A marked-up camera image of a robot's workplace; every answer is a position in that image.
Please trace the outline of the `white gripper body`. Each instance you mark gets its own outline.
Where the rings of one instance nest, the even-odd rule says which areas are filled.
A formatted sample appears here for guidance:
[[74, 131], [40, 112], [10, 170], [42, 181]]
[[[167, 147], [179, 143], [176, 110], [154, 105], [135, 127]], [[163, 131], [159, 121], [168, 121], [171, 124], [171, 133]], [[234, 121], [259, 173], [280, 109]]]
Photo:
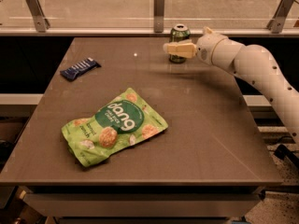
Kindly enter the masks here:
[[216, 47], [221, 41], [227, 39], [227, 36], [216, 33], [205, 33], [202, 35], [196, 43], [197, 58], [208, 65], [215, 65], [218, 67], [224, 67], [228, 65], [228, 62], [223, 58], [221, 52], [215, 51]]

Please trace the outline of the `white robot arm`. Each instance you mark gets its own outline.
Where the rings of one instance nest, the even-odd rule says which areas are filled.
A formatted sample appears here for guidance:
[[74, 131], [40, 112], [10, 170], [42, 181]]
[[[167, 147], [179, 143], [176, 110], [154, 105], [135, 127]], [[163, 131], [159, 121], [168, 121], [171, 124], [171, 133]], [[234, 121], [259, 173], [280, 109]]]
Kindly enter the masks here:
[[164, 51], [183, 58], [197, 57], [246, 81], [271, 104], [293, 141], [299, 143], [299, 92], [282, 74], [272, 53], [259, 45], [245, 46], [208, 27], [196, 43], [190, 39], [164, 44]]

